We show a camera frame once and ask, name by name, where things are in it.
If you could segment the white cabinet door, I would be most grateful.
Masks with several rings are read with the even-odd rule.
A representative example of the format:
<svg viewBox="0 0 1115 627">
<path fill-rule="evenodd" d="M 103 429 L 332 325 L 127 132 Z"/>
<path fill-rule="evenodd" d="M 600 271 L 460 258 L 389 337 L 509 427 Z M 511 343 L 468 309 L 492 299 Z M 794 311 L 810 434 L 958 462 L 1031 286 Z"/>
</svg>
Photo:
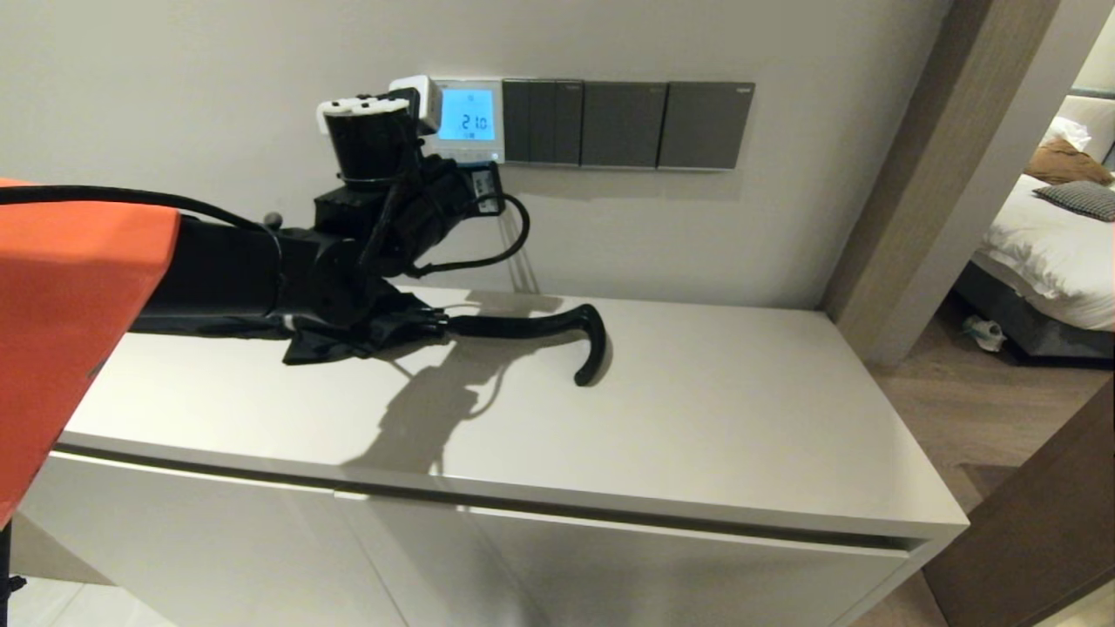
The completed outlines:
<svg viewBox="0 0 1115 627">
<path fill-rule="evenodd" d="M 339 493 L 408 627 L 832 627 L 900 550 Z"/>
<path fill-rule="evenodd" d="M 19 509 L 176 627 L 406 627 L 331 489 L 52 453 Z"/>
</svg>

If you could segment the brown cushion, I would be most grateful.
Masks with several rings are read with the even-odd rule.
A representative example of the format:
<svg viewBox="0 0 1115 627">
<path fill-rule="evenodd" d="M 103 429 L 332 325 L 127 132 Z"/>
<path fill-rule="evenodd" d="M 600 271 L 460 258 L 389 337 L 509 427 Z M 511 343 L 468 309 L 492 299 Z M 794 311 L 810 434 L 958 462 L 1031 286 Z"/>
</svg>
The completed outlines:
<svg viewBox="0 0 1115 627">
<path fill-rule="evenodd" d="M 1111 171 L 1064 138 L 1047 139 L 1037 147 L 1024 167 L 1024 174 L 1047 184 L 1088 181 L 1108 186 L 1115 183 Z"/>
</svg>

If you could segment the bed with white duvet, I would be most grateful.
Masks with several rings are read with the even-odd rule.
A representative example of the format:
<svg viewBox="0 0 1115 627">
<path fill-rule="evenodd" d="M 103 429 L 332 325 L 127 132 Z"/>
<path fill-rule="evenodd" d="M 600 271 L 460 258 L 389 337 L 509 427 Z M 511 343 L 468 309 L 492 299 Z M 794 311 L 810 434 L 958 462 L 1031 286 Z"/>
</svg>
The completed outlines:
<svg viewBox="0 0 1115 627">
<path fill-rule="evenodd" d="M 1115 366 L 1115 223 L 1034 194 L 1048 185 L 1022 170 L 952 291 L 1022 360 Z"/>
</svg>

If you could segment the small white pillow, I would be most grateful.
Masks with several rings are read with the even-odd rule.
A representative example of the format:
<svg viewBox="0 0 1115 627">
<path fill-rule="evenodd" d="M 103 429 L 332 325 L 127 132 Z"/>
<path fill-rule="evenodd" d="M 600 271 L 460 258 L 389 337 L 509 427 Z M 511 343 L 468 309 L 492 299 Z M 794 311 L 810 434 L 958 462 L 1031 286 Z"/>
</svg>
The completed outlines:
<svg viewBox="0 0 1115 627">
<path fill-rule="evenodd" d="M 1038 145 L 1044 146 L 1056 142 L 1067 144 L 1077 152 L 1083 152 L 1090 144 L 1090 131 L 1079 122 L 1056 116 L 1049 123 L 1047 131 L 1044 132 L 1043 139 L 1039 139 Z"/>
</svg>

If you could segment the white thermostat with blue screen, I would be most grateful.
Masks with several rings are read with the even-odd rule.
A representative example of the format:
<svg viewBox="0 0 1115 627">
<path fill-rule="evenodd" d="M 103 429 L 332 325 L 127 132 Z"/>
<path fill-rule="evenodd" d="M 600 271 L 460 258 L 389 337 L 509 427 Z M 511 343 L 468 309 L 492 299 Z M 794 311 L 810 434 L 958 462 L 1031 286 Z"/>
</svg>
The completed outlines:
<svg viewBox="0 0 1115 627">
<path fill-rule="evenodd" d="M 504 163 L 503 80 L 436 77 L 434 83 L 442 88 L 442 124 L 427 151 L 460 163 Z"/>
</svg>

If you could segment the grey single wall switch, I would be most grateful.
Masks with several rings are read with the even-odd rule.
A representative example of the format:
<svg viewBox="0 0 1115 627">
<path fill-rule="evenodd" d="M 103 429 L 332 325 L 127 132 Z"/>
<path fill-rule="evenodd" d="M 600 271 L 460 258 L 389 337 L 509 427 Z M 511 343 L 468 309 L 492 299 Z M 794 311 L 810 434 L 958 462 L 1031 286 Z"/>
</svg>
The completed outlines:
<svg viewBox="0 0 1115 627">
<path fill-rule="evenodd" d="M 656 168 L 668 84 L 586 81 L 583 87 L 581 166 Z"/>
<path fill-rule="evenodd" d="M 669 83 L 657 167 L 735 168 L 755 88 L 738 81 Z"/>
</svg>

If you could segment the white sideboard cabinet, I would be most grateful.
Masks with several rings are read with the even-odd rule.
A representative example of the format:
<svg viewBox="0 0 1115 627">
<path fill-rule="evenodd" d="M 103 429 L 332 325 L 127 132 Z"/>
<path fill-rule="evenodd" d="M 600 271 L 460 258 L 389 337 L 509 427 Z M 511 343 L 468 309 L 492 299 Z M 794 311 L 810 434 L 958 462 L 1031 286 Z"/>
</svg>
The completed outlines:
<svg viewBox="0 0 1115 627">
<path fill-rule="evenodd" d="M 824 314 L 594 300 L 579 332 L 287 366 L 287 345 L 128 334 L 52 453 L 605 523 L 900 550 L 895 590 L 963 509 Z"/>
</svg>

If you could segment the grey triple rocker switch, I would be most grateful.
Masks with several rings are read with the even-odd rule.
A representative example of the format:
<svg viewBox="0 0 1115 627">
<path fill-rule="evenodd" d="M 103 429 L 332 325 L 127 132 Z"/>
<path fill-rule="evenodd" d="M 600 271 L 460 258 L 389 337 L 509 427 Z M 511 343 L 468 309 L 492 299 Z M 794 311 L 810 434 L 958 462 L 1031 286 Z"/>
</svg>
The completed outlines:
<svg viewBox="0 0 1115 627">
<path fill-rule="evenodd" d="M 585 83 L 513 78 L 501 89 L 505 162 L 581 166 Z"/>
</svg>

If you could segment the checkered grey pillow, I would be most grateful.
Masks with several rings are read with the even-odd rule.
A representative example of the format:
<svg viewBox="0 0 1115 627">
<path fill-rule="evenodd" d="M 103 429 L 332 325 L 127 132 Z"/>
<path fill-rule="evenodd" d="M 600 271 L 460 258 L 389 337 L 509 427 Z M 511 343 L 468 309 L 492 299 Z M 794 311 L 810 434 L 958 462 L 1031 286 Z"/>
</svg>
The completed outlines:
<svg viewBox="0 0 1115 627">
<path fill-rule="evenodd" d="M 1115 223 L 1115 190 L 1090 181 L 1075 181 L 1039 187 L 1037 197 L 1082 218 Z"/>
</svg>

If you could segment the brown wooden door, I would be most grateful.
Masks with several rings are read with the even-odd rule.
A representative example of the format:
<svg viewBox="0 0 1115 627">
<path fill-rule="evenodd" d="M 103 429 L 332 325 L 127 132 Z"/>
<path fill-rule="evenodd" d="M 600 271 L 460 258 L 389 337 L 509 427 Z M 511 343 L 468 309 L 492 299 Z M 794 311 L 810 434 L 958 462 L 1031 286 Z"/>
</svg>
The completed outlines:
<svg viewBox="0 0 1115 627">
<path fill-rule="evenodd" d="M 1115 581 L 1115 378 L 923 573 L 948 627 L 1037 627 Z"/>
</svg>

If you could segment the large white pillow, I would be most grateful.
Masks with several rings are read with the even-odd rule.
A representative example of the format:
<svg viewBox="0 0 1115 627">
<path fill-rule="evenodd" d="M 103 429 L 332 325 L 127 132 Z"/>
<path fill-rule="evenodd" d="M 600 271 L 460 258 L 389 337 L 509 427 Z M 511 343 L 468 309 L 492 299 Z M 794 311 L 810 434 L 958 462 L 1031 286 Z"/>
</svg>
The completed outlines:
<svg viewBox="0 0 1115 627">
<path fill-rule="evenodd" d="M 1090 136 L 1077 151 L 1115 171 L 1115 91 L 1074 89 L 1064 97 L 1057 116 L 1083 126 Z"/>
</svg>

